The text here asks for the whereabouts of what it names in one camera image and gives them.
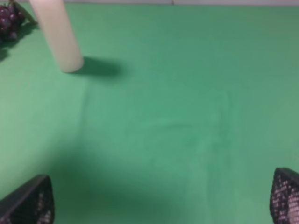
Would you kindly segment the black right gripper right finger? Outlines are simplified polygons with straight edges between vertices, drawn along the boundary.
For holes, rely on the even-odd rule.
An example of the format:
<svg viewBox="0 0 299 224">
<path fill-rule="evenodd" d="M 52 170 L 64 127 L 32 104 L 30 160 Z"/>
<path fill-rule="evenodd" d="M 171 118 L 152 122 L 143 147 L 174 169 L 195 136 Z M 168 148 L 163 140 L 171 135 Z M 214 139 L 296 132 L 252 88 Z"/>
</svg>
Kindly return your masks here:
<svg viewBox="0 0 299 224">
<path fill-rule="evenodd" d="M 299 174 L 276 168 L 270 195 L 270 214 L 275 224 L 299 224 Z"/>
</svg>

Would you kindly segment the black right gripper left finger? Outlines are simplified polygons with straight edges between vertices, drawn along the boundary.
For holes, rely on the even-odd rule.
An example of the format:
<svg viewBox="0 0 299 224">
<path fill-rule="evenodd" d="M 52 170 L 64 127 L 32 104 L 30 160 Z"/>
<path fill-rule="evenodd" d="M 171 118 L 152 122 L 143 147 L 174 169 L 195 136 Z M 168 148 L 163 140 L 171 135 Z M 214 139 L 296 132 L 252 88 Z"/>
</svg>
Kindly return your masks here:
<svg viewBox="0 0 299 224">
<path fill-rule="evenodd" d="M 51 179 L 37 175 L 0 200 L 2 224 L 52 224 L 55 203 Z"/>
</svg>

